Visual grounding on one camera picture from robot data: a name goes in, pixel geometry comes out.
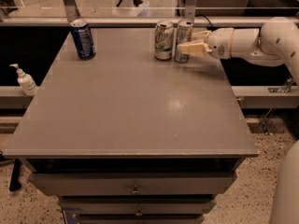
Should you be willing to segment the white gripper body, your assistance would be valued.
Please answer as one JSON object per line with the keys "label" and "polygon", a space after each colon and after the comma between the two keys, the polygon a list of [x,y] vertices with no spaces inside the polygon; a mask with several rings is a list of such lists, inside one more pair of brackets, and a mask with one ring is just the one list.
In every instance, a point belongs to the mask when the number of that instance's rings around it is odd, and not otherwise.
{"label": "white gripper body", "polygon": [[220,28],[208,37],[209,54],[216,59],[229,59],[231,57],[231,44],[234,28]]}

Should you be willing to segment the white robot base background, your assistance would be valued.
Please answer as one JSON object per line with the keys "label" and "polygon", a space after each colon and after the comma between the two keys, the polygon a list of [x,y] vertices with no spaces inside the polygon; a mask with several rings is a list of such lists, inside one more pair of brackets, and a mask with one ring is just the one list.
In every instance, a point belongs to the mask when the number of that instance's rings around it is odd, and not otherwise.
{"label": "white robot base background", "polygon": [[112,16],[116,17],[148,17],[150,2],[147,0],[119,0],[112,8]]}

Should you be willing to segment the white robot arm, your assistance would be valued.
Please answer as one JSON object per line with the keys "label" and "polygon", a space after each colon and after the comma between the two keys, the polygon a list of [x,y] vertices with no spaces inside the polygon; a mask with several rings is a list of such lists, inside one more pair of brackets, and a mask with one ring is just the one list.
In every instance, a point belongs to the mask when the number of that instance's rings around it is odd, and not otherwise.
{"label": "white robot arm", "polygon": [[[274,17],[260,28],[197,32],[177,49],[195,57],[241,58],[268,67],[284,64],[299,84],[299,28],[288,18]],[[281,164],[269,224],[299,224],[299,140]]]}

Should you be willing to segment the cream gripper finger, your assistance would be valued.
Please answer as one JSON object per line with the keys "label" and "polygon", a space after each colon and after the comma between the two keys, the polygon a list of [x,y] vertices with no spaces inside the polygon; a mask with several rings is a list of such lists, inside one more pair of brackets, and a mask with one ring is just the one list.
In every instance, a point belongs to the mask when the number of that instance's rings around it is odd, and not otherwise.
{"label": "cream gripper finger", "polygon": [[211,31],[208,30],[195,32],[192,34],[192,41],[199,40],[199,41],[207,42],[210,35],[211,35]]}
{"label": "cream gripper finger", "polygon": [[193,57],[204,57],[212,51],[205,42],[187,42],[177,45],[179,52]]}

